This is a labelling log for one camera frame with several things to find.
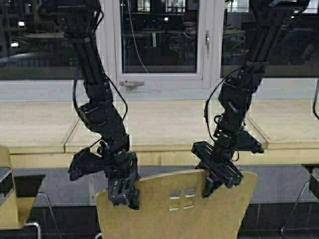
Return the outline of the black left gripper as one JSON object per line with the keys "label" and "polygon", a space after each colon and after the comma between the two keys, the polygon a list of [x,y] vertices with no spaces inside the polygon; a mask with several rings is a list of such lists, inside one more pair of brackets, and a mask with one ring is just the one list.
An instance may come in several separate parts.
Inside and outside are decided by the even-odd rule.
{"label": "black left gripper", "polygon": [[105,173],[108,178],[108,199],[113,206],[122,204],[139,210],[140,191],[135,187],[135,182],[140,178],[136,153],[122,150],[111,154],[106,160]]}

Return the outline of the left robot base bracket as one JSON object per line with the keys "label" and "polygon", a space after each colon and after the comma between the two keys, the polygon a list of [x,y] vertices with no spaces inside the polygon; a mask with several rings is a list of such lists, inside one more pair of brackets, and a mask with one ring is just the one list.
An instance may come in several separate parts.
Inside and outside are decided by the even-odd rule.
{"label": "left robot base bracket", "polygon": [[12,170],[9,167],[0,168],[0,205],[14,191]]}

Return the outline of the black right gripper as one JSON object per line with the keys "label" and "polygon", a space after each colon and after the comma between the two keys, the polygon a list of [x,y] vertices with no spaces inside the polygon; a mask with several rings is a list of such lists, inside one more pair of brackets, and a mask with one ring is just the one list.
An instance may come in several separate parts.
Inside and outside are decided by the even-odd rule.
{"label": "black right gripper", "polygon": [[218,150],[206,141],[195,142],[191,152],[199,159],[195,168],[206,171],[203,198],[208,198],[222,185],[232,188],[241,184],[243,174],[229,158],[230,152]]}

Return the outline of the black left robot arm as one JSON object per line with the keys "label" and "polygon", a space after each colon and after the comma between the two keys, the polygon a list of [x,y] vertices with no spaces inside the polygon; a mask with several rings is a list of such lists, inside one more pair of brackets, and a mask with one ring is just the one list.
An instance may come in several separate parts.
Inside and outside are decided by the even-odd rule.
{"label": "black left robot arm", "polygon": [[93,153],[83,148],[70,163],[71,181],[96,172],[104,172],[108,180],[108,198],[113,206],[127,206],[138,210],[138,159],[130,151],[130,137],[123,117],[114,106],[113,83],[105,73],[96,42],[96,31],[104,12],[98,0],[45,0],[39,15],[54,17],[65,38],[72,45],[83,85],[88,97],[84,105],[75,110],[84,125],[99,134],[99,147]]}

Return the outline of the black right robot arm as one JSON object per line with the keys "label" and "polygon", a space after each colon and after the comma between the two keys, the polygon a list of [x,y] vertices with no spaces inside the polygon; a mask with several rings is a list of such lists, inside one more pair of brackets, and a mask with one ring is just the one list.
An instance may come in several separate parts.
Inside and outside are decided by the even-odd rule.
{"label": "black right robot arm", "polygon": [[254,42],[245,63],[222,80],[218,100],[224,112],[215,116],[216,128],[210,135],[213,144],[196,142],[192,146],[200,160],[199,169],[206,170],[202,196],[208,198],[222,185],[241,184],[244,176],[233,163],[235,152],[264,153],[262,144],[244,129],[244,119],[252,96],[258,90],[282,28],[295,20],[309,5],[307,0],[252,0],[251,11],[256,21]]}

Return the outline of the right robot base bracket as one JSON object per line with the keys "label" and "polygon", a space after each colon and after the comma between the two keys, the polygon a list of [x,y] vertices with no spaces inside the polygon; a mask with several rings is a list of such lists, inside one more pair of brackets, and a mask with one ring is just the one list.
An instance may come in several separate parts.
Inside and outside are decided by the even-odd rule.
{"label": "right robot base bracket", "polygon": [[315,167],[311,171],[310,191],[319,199],[319,168]]}

